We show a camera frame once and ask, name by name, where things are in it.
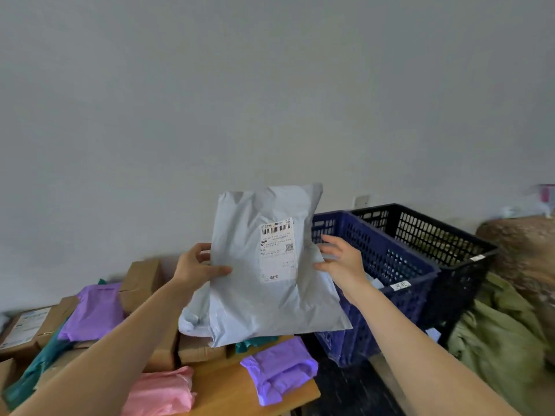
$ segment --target forearm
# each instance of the forearm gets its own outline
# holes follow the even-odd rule
[[[118,415],[129,389],[192,294],[187,284],[172,279],[13,415]]]
[[[418,414],[518,415],[370,284],[356,293],[355,302]]]

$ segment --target olive green cloth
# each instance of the olive green cloth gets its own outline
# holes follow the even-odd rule
[[[507,403],[530,413],[526,394],[543,368],[547,342],[533,307],[508,281],[487,275],[447,346]]]

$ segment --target purple plastic mailer bag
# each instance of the purple plastic mailer bag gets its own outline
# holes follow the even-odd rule
[[[281,402],[285,393],[300,387],[318,372],[318,363],[300,337],[247,356],[241,365],[253,378],[260,406]]]
[[[121,283],[85,286],[77,295],[79,305],[60,330],[59,340],[99,340],[125,318],[119,301]]]

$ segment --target basket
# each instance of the basket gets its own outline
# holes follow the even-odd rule
[[[384,284],[381,291],[385,296],[411,321],[418,320],[439,271],[436,265],[346,211],[314,215],[312,241],[321,243],[322,234],[341,237],[360,250],[365,271]],[[328,357],[344,368],[380,349],[360,311],[345,299],[340,288],[337,293],[353,329],[318,332],[316,336]]]
[[[472,306],[497,247],[447,223],[399,204],[352,210],[365,222],[408,244],[440,266],[418,326],[434,327],[445,345],[454,325]]]

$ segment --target electrical outlet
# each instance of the electrical outlet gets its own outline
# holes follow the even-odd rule
[[[365,207],[370,207],[370,195],[366,194],[352,199],[353,209],[364,209]]]

